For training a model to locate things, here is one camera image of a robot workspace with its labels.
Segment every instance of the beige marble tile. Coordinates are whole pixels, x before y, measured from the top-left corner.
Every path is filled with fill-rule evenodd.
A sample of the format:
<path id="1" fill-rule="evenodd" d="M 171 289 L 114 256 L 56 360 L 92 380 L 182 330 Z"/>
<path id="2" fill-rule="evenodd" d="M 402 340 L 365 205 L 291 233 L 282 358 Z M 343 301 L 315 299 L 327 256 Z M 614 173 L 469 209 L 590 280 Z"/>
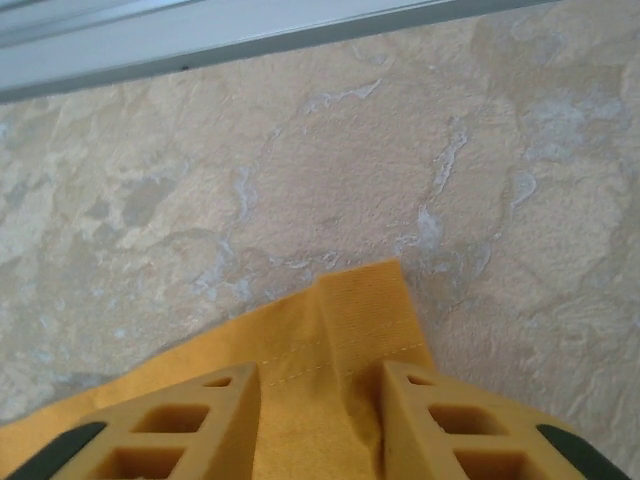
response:
<path id="1" fill-rule="evenodd" d="M 398 255 L 446 373 L 640 476 L 640 3 L 0 106 L 0 421 Z"/>

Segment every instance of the tile surface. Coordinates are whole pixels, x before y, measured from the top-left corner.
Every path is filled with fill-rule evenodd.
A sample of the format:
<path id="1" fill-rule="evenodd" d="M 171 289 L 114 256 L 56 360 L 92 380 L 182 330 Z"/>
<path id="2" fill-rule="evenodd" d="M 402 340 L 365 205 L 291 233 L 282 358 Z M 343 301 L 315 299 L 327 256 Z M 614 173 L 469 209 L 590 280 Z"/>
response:
<path id="1" fill-rule="evenodd" d="M 640 476 L 640 3 L 0 106 L 0 421 L 397 255 L 445 373 Z"/>

